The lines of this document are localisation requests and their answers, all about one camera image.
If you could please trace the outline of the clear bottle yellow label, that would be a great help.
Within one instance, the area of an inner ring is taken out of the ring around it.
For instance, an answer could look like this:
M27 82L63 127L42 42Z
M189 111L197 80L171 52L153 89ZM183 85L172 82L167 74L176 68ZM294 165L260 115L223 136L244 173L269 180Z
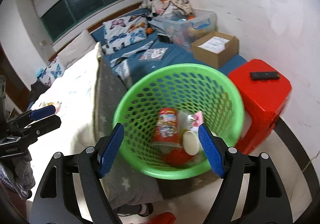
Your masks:
M178 112L178 129L179 135L182 138L182 145L186 153L195 156L203 150L198 137L198 131L191 131L192 124L194 122L193 114L189 114L186 111Z

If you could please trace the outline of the pink snack pouch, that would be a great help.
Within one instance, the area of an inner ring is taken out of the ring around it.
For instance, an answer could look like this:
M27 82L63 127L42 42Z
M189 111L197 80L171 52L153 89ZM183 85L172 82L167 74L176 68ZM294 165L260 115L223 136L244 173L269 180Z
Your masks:
M203 124L203 114L201 111L198 111L196 112L195 114L193 114L193 119L194 119L194 122L192 124L192 127L191 127L191 131L193 132L197 132L198 129L199 129L199 126L201 124Z

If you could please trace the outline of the red snack canister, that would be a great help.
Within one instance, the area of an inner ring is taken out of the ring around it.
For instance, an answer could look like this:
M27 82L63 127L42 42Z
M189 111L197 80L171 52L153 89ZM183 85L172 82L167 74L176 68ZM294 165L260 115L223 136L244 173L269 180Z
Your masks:
M177 115L178 112L173 108L166 107L159 111L153 145L181 147Z

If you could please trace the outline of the orange peel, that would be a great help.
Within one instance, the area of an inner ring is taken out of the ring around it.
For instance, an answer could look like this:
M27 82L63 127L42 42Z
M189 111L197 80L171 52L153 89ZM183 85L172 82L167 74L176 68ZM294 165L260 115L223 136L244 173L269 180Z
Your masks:
M57 114L61 108L62 102L56 101L56 102L42 102L41 107L47 107L47 106L54 106L55 107L55 114Z

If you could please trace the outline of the white quilted table cover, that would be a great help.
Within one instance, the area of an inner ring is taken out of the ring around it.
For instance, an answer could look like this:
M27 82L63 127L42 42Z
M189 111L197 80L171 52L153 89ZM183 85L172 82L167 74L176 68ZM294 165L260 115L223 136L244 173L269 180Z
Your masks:
M67 156L79 153L95 143L95 87L101 54L101 44L97 43L93 50L66 69L63 76L56 79L32 106L34 110L40 108L42 102L62 102L56 114L61 119L61 126L39 137L29 147L31 168L37 186L55 152L62 152Z

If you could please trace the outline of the left butterfly pillow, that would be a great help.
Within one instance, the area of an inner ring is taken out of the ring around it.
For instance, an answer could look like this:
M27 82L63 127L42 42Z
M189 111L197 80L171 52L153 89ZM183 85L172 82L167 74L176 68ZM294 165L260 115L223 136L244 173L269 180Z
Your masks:
M51 87L53 82L63 76L65 67L60 62L59 58L56 57L49 63L46 68L41 68L37 74L37 80L40 80L44 85Z

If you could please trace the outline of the butterfly pillow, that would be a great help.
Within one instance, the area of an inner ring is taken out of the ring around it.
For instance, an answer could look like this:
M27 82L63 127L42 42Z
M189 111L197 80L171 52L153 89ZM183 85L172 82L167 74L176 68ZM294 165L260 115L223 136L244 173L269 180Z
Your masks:
M60 62L59 58L56 57L49 63L46 68L41 68L37 74L37 80L40 80L44 85L51 87L53 82L63 76L65 67Z
M148 21L146 14L123 16L103 22L105 54L113 54L122 48L147 39Z

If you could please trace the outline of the red plastic stool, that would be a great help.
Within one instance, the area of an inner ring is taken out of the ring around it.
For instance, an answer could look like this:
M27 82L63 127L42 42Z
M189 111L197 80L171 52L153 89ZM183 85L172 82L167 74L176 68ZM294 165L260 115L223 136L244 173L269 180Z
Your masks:
M292 91L289 80L278 72L279 80L253 81L250 72L278 72L263 60L253 59L229 73L250 118L248 130L236 143L243 154L251 153L274 129Z

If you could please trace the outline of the right butterfly pillow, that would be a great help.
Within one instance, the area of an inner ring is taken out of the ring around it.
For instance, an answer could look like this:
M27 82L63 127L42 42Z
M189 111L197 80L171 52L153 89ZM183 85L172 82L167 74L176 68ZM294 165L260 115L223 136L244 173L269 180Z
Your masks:
M122 48L147 39L148 21L146 14L123 16L103 22L105 54L113 54Z

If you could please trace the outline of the black remote control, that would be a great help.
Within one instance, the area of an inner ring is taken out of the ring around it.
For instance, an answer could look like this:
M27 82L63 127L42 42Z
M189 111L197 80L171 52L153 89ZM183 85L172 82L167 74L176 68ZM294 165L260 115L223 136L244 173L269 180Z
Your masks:
M250 77L253 81L279 80L280 78L278 72L250 72Z

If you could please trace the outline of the colourful picture book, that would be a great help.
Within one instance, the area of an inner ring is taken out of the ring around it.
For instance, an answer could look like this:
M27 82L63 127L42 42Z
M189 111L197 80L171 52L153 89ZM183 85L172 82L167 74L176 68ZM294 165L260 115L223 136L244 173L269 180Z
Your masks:
M167 50L168 48L148 49L139 58L139 61L160 61L164 57Z

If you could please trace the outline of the green plastic waste basket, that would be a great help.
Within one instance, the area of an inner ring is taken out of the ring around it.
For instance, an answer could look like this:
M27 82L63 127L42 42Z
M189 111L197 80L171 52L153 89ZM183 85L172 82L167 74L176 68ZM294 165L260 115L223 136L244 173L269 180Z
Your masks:
M163 109L176 111L177 124L165 126L181 136L186 125L201 113L207 127L229 146L240 138L244 124L244 104L235 84L223 73L192 63L167 66L151 72L123 96L113 117L124 126L120 154L135 170L164 180L192 178L210 170L203 152L182 162L169 158L173 146L156 145L154 136Z

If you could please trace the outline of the blue sofa mattress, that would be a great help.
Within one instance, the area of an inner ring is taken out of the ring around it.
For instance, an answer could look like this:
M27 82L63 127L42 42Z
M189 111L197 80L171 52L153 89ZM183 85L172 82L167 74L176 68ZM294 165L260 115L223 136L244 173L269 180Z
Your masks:
M104 58L111 68L111 71L130 88L141 78L157 69L177 65L182 63L195 63L206 65L204 62L197 60L191 52L184 50L177 44L164 43L158 39L158 31L147 35L147 38L132 45L126 46L121 50L108 48L105 40L106 29L103 23L91 36L101 43ZM164 49L161 58L151 60L141 60L140 58L148 49Z

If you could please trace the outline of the dark window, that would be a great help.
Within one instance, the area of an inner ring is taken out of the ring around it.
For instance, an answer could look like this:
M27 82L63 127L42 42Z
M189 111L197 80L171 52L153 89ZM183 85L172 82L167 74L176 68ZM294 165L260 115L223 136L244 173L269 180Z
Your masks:
M58 0L52 7L39 14L48 35L56 41L80 21L119 0Z

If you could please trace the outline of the cow plush toy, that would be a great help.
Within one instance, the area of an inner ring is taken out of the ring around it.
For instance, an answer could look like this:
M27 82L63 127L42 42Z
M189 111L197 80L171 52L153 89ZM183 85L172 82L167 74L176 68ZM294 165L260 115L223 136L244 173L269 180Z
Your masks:
M165 4L161 0L143 0L140 9L148 9L150 17L160 16L165 11Z

